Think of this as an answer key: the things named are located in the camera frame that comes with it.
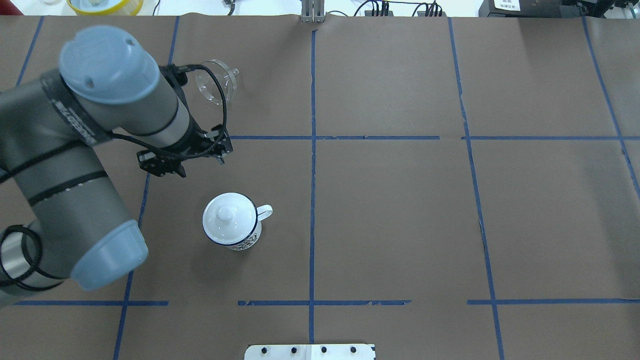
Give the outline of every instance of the mug lid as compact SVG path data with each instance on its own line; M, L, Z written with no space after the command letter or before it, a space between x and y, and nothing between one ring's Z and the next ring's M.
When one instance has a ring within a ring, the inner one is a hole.
M214 242L235 245L252 234L257 219L258 211L251 199L240 193L224 193L204 209L202 227Z

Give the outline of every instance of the yellow container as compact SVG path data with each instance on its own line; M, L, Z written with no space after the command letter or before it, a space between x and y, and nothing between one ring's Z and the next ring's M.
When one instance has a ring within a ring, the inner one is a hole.
M102 0L92 5L89 0L67 0L78 15L137 15L144 0Z

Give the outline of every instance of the yellow bowl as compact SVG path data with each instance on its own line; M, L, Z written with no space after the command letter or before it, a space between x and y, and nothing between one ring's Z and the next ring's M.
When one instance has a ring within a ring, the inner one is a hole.
M121 0L116 5L95 12L87 11L86 8L80 9L82 2L83 0L67 0L67 4L78 15L137 15L144 0Z

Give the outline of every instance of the yellow rim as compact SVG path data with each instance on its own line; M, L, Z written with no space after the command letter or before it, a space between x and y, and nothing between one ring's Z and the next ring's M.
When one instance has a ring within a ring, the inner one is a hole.
M86 12L86 11L82 11L82 10L76 8L75 6L73 6L71 4L71 0L67 0L67 4L71 7L71 9L73 9L76 13L81 14L81 15L109 15L110 13L115 13L116 11L122 9L127 4L127 2L129 2L129 0L122 0L116 6L114 6L112 8L108 8L106 10L101 10L99 12ZM142 7L142 0L140 1L140 3L138 4L138 7L133 11L133 13L131 15L136 15L140 11L141 7Z

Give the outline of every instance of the mug handle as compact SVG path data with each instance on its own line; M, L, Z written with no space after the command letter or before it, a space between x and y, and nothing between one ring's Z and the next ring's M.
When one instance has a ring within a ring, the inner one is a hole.
M271 214L273 214L273 208L271 207L271 205L262 205L257 210L258 210L258 221L263 221L264 219L270 217Z

